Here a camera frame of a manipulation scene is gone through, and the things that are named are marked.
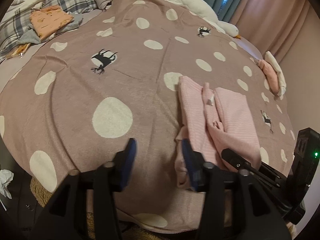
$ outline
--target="white ruffled cloth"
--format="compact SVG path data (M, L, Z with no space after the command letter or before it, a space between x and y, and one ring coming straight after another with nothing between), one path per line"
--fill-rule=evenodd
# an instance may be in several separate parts
M266 52L266 54L264 56L264 60L266 62L268 62L273 67L273 69L277 72L279 88L280 88L279 92L278 92L278 96L283 96L286 89L287 89L287 84L285 82L284 75L283 75L283 72L282 72L280 65L278 64L277 60L271 54L270 51Z
M0 170L0 194L12 198L8 190L9 183L13 180L13 173L9 170Z

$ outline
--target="folded clothes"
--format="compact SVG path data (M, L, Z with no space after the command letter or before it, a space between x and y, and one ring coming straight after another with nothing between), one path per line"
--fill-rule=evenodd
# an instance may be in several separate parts
M41 41L71 22L72 19L73 16L65 13L59 5L35 11L30 15L30 21Z
M278 94L280 88L279 88L277 72L273 69L273 67L268 62L266 62L263 59L260 59L257 65L262 70L262 72L266 75L271 91L275 95Z
M51 40L52 38L54 38L58 34L79 28L80 24L82 22L82 19L83 19L83 15L82 14L73 14L73 13L70 13L70 15L74 17L73 20L70 23L68 23L67 25L58 29L56 31L56 33L54 33L53 37L49 36L46 39L43 39L41 41L40 38L38 37L38 35L36 34L33 25L30 24L27 28L27 31L18 39L17 43L18 44L26 44L26 43L40 44L42 42L46 42L48 40Z
M190 187L181 149L185 138L189 138L194 151L201 152L206 161L223 170L236 171L221 158L221 152L226 148L259 169L259 140L246 96L224 88L211 90L209 83L202 87L187 76L181 76L179 99L183 127L176 137L178 187Z

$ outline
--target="pink curtain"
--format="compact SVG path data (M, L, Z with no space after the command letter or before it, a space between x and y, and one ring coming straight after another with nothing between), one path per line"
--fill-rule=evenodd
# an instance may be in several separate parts
M261 54L270 51L281 61L306 18L308 0L241 0L230 23Z

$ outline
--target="fluffy rug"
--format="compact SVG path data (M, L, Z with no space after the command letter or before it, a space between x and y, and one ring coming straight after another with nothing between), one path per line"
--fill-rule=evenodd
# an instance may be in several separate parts
M36 178L32 178L30 182L30 189L35 198L37 199L40 206L44 207L52 194L47 191ZM94 223L93 223L93 213L87 213L87 226L88 226L88 236L92 239L94 237ZM292 239L297 236L297 230L292 223L288 225L290 234ZM172 235L161 235L156 234L147 230L144 230L137 225L133 225L132 227L128 226L128 223L120 221L120 228L123 232L123 240L191 240L194 239L193 232L186 232L180 234L172 234Z

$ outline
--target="screw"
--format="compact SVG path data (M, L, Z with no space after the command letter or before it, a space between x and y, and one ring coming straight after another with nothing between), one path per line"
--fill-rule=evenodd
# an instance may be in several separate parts
M31 207L30 205L26 205L26 208L28 208L28 210L33 211L33 207Z

